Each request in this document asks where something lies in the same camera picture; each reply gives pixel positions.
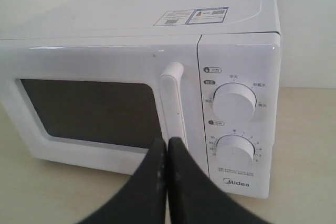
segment white microwave oven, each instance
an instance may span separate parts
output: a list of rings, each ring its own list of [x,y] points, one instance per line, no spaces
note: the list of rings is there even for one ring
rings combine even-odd
[[[178,136],[266,198],[280,45],[276,0],[76,0],[1,35],[0,100],[37,158],[132,174]]]

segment white knob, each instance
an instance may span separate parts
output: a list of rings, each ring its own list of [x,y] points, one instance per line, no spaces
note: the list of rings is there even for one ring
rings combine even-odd
[[[225,167],[244,168],[253,161],[254,146],[236,135],[226,135],[217,142],[216,158]]]
[[[213,110],[225,123],[247,122],[253,117],[256,102],[256,96],[245,85],[227,83],[216,90]]]

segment label sticker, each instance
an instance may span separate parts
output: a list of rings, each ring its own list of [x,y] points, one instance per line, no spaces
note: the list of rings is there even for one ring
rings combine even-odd
[[[185,25],[195,10],[172,10],[166,12],[154,26],[181,26]]]
[[[187,25],[222,23],[229,7],[196,9]]]

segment white handle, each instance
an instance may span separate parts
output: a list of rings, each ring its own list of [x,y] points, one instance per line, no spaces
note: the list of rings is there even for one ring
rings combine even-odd
[[[160,96],[168,137],[180,137],[187,147],[180,92],[183,71],[176,61],[166,67],[160,76]]]

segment microwave window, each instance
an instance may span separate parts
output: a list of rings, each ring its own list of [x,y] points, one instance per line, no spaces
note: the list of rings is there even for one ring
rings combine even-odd
[[[140,148],[162,137],[153,90],[146,84],[21,82],[51,136]]]

